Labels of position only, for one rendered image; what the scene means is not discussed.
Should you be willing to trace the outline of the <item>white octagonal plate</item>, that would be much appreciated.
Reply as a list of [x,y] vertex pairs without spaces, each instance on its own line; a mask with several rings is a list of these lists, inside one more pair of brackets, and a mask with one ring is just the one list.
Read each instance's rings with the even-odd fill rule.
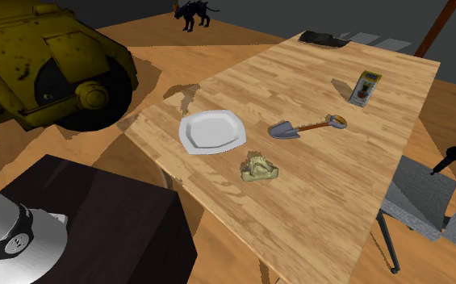
[[184,117],[178,135],[190,155],[227,152],[247,141],[244,124],[229,110],[202,111]]

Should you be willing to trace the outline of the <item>pale green figurine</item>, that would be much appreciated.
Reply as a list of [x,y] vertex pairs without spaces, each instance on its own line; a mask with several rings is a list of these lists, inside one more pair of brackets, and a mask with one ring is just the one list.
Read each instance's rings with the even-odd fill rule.
[[244,182],[255,182],[274,179],[278,176],[278,168],[263,156],[254,156],[241,168],[241,179]]

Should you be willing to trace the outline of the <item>small grey shovel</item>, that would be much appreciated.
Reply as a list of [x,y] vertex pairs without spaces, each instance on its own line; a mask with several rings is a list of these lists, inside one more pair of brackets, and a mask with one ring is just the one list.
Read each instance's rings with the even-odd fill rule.
[[347,127],[347,121],[339,115],[330,115],[323,123],[316,123],[302,127],[293,127],[289,121],[277,123],[268,129],[268,133],[275,139],[297,139],[300,138],[299,133],[316,129],[319,127],[334,127],[336,129],[344,129]]

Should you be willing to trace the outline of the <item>dark robot stand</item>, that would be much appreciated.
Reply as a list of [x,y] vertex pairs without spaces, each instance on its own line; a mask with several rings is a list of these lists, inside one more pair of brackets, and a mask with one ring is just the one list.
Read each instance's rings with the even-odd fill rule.
[[35,284],[187,284],[197,252],[173,190],[46,155],[0,192],[68,218],[65,251]]

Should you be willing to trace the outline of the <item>black dog figure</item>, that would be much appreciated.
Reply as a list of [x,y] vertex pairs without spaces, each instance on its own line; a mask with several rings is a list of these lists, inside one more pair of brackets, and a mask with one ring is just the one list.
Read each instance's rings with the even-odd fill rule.
[[219,10],[213,10],[208,5],[208,2],[203,2],[202,0],[197,0],[196,2],[188,1],[183,6],[179,6],[174,12],[174,18],[180,19],[184,18],[185,27],[183,31],[192,32],[194,30],[195,20],[194,16],[197,15],[201,18],[199,26],[209,27],[211,18],[207,15],[207,12],[219,12]]

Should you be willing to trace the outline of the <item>flat black object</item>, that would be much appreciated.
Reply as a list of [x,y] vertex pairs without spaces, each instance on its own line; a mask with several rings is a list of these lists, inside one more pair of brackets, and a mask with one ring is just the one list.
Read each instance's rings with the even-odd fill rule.
[[335,38],[333,35],[328,33],[319,33],[314,31],[303,32],[298,41],[300,43],[312,44],[319,48],[342,48],[350,43],[350,40],[343,40]]

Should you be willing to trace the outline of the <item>small printed box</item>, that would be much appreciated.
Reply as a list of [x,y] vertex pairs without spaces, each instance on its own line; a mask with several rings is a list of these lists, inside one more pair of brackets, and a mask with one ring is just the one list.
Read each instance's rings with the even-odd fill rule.
[[374,89],[381,78],[381,74],[364,71],[358,79],[348,102],[358,107],[364,107],[368,103],[370,96],[373,94]]

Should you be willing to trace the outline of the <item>black microphone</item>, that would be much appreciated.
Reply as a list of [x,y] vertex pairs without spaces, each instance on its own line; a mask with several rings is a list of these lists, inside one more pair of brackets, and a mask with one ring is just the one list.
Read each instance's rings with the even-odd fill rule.
[[456,146],[446,149],[446,156],[433,168],[431,175],[440,173],[445,167],[456,161]]

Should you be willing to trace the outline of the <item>brown wooden pole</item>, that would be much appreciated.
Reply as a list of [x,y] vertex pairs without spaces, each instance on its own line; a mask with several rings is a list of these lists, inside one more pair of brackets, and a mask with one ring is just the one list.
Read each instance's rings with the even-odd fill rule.
[[426,52],[429,50],[442,28],[446,25],[451,15],[456,10],[456,0],[448,0],[446,5],[443,7],[441,13],[438,15],[434,24],[430,28],[429,32],[421,42],[418,49],[415,51],[414,56],[423,58]]

